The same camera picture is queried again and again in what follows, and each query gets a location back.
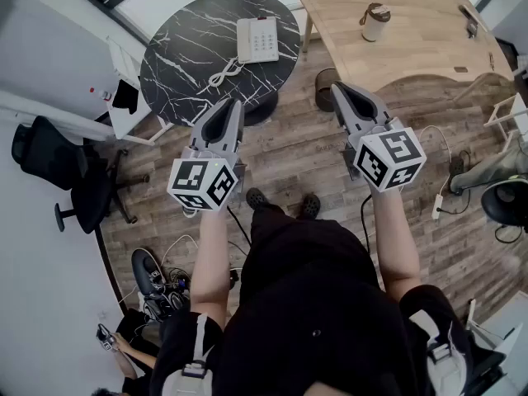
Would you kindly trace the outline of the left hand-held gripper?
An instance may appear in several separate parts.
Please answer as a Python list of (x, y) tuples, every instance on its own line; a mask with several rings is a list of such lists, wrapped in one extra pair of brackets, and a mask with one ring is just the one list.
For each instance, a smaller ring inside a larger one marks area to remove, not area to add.
[(235, 153), (242, 130), (243, 105), (233, 98), (217, 102), (197, 120), (167, 184), (167, 193), (185, 211), (219, 211), (242, 190), (246, 165)]

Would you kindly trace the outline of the person's left forearm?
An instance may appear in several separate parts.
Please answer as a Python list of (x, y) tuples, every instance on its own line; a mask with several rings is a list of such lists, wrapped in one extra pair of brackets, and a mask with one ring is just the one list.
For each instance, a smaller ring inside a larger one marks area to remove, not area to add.
[(226, 209), (203, 211), (200, 241), (191, 276), (191, 311), (225, 327), (230, 290)]

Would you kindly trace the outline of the grey-green jacket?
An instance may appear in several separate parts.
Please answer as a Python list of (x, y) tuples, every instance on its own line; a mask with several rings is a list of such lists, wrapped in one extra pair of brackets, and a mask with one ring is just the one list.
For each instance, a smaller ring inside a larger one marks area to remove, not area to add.
[(516, 147), (485, 158), (467, 172), (450, 179), (449, 191), (461, 194), (466, 189), (489, 185), (515, 175), (528, 175), (528, 142), (517, 140)]

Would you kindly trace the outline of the light wooden desk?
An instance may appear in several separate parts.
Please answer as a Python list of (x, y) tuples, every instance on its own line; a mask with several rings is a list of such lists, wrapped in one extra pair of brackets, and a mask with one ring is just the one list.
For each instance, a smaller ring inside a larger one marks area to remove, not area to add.
[[(459, 11), (469, 0), (300, 0), (319, 33), (340, 79), (377, 92), (401, 78), (436, 75), (477, 83), (512, 71), (497, 40), (484, 24), (470, 39)], [(372, 2), (391, 11), (381, 37), (362, 37), (359, 21)]]

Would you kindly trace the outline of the white shelf unit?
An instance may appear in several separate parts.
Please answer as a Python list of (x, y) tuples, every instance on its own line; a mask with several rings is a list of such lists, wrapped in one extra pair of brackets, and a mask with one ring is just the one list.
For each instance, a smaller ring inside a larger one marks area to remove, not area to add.
[(139, 90), (137, 111), (133, 115), (130, 115), (127, 110), (113, 107), (111, 103), (113, 102), (114, 96), (110, 101), (106, 102), (115, 136), (120, 140), (154, 146), (156, 140), (172, 128), (173, 123), (166, 122), (158, 115), (157, 118), (161, 129), (151, 138), (142, 139), (131, 134), (132, 130), (152, 113), (141, 91), (139, 78), (140, 63), (110, 36), (106, 37), (106, 43), (109, 47), (111, 61), (114, 66), (115, 75), (118, 78), (118, 83), (122, 79)]

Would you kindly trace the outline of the black round stool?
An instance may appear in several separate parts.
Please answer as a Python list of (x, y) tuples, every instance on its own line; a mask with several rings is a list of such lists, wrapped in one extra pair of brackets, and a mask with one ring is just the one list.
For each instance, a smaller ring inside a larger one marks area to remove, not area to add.
[(528, 180), (524, 177), (510, 177), (488, 186), (481, 205), (491, 220), (528, 231)]

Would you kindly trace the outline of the person's left black shoe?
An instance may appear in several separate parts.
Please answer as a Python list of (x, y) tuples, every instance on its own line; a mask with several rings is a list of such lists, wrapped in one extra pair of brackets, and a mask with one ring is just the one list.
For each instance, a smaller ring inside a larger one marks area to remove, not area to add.
[(265, 195), (256, 187), (247, 191), (246, 202), (252, 210), (258, 210), (269, 203)]

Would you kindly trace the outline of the black cloth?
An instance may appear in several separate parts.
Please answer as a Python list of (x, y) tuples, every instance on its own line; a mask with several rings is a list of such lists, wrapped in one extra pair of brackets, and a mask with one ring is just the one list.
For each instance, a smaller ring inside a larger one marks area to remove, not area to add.
[(120, 80), (115, 91), (111, 105), (118, 109), (124, 109), (133, 115), (137, 111), (139, 90), (124, 80)]

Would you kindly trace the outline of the white tumbler with brown lid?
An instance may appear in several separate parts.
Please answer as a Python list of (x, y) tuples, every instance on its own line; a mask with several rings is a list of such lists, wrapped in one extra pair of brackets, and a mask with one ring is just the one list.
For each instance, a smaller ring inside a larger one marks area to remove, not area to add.
[(390, 19), (391, 11), (387, 6), (378, 2), (370, 3), (359, 21), (362, 37), (369, 42), (377, 41)]

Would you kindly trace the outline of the person's right forearm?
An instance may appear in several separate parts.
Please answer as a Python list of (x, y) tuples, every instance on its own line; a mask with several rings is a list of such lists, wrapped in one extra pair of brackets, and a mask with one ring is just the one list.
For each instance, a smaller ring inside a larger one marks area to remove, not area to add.
[(386, 293), (400, 301), (421, 281), (419, 255), (398, 189), (371, 189), (375, 215), (376, 248)]

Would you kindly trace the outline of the white ledge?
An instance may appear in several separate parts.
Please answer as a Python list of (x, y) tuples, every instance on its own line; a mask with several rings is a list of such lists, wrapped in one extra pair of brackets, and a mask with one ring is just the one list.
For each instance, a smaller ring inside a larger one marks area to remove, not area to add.
[(0, 120), (31, 125), (38, 116), (79, 137), (101, 142), (115, 138), (114, 130), (108, 125), (0, 89)]

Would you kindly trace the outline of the white chair frame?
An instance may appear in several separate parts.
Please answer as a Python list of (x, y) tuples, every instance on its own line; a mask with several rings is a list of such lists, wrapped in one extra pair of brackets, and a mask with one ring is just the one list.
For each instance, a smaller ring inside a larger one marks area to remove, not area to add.
[(514, 139), (528, 144), (528, 107), (518, 92), (493, 106), (492, 114), (483, 124), (485, 128), (497, 127), (504, 140), (505, 153)]

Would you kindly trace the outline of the white telephone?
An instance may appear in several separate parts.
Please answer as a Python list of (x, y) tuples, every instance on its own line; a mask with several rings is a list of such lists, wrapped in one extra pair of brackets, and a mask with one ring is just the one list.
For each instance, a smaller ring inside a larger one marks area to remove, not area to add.
[(236, 27), (239, 63), (255, 64), (279, 60), (274, 16), (239, 19)]

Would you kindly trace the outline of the person's right black shoe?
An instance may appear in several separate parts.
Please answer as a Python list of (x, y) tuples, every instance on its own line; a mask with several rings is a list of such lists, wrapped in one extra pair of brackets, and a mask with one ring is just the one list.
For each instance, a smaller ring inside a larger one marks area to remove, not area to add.
[(303, 219), (317, 219), (320, 209), (320, 199), (314, 193), (310, 193), (303, 199), (300, 217)]

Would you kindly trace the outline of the round black marble table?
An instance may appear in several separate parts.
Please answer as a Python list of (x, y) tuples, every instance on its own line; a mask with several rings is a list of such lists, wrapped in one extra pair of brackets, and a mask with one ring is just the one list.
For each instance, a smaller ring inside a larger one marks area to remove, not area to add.
[[(218, 87), (209, 78), (237, 55), (237, 22), (274, 17), (278, 59), (247, 64)], [(245, 124), (268, 119), (279, 90), (299, 57), (299, 26), (279, 0), (195, 0), (154, 34), (140, 69), (141, 91), (151, 111), (174, 125), (191, 126), (218, 101), (239, 99)]]

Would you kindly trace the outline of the small dark desk gadget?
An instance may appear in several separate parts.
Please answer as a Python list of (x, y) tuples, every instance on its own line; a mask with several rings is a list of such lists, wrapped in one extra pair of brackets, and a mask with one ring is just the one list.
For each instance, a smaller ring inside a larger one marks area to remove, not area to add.
[(478, 20), (474, 17), (473, 13), (465, 5), (459, 5), (458, 8), (459, 8), (459, 11), (467, 19), (466, 30), (468, 33), (468, 37), (470, 39), (475, 38), (478, 34), (478, 28), (479, 28)]

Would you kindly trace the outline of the person's black clothed body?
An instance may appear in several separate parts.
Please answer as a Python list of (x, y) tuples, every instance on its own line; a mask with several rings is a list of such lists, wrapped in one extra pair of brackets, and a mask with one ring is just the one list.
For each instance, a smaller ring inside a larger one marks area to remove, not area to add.
[(339, 223), (268, 203), (251, 235), (235, 315), (168, 320), (150, 396), (478, 396), (500, 377), (440, 289), (391, 298)]

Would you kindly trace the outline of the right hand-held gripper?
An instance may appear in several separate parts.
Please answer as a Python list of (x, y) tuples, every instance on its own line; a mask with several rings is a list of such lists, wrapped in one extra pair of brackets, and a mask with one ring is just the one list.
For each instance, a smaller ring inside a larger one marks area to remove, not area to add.
[(362, 87), (334, 81), (331, 98), (338, 124), (358, 132), (342, 151), (351, 179), (362, 177), (376, 191), (411, 183), (427, 160), (413, 129), (395, 117), (363, 132), (360, 120), (380, 123), (389, 115), (383, 100)]

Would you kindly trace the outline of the black office chair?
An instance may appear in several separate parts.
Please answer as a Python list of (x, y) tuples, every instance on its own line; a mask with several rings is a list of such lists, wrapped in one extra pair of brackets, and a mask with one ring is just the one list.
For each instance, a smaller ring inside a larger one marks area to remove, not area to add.
[(75, 217), (84, 233), (92, 233), (109, 215), (111, 204), (127, 224), (138, 221), (127, 213), (119, 190), (148, 183), (150, 176), (118, 182), (120, 160), (127, 155), (126, 149), (119, 149), (113, 161), (102, 158), (91, 144), (69, 141), (43, 116), (36, 117), (30, 126), (18, 125), (12, 141), (12, 157), (23, 172), (70, 192), (72, 209), (54, 206), (60, 231), (64, 231), (66, 218)]

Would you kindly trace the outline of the person's black shoe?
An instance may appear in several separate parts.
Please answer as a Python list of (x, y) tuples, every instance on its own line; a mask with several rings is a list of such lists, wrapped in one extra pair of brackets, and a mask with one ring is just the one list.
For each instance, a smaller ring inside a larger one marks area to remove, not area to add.
[(320, 209), (320, 199), (314, 193), (310, 193), (303, 199), (300, 217), (303, 219), (317, 219)]
[(247, 191), (246, 202), (252, 210), (258, 210), (269, 203), (265, 195), (256, 187)]

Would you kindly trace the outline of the black waste bin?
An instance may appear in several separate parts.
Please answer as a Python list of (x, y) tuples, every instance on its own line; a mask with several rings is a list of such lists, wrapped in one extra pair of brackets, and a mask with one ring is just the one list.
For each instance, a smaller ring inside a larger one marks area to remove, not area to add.
[(315, 103), (316, 106), (325, 112), (333, 112), (333, 103), (331, 97), (331, 86), (339, 79), (337, 70), (326, 68), (321, 70), (314, 81)]

